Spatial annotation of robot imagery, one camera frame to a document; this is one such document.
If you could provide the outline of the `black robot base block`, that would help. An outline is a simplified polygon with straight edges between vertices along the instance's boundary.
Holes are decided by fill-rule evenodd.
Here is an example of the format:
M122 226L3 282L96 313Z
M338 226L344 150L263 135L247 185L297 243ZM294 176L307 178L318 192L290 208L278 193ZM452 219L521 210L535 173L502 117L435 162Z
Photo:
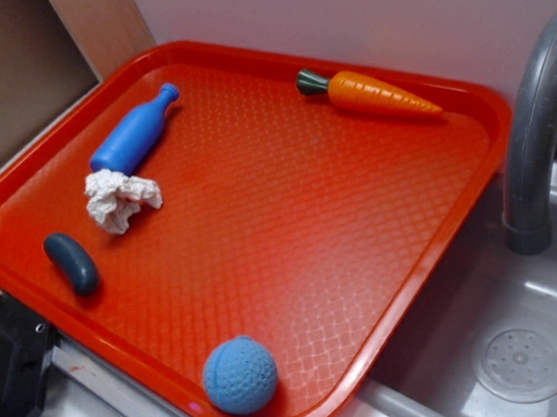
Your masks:
M55 329L0 290L0 417L39 417L44 410Z

